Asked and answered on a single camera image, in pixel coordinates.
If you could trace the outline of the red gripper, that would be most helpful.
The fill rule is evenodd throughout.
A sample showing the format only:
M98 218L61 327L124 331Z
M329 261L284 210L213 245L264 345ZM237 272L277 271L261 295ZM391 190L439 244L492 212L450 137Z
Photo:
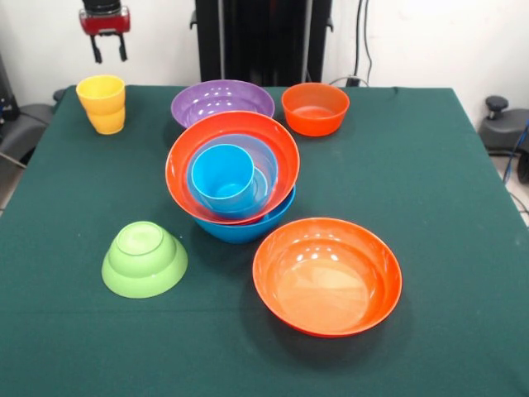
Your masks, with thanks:
M123 33L131 29L131 16L128 7L121 7L115 12L93 13L86 9L79 11L79 21L83 31L90 36L95 62L102 63L101 52L95 36L117 35L119 38L119 54L122 62L127 61L126 43Z

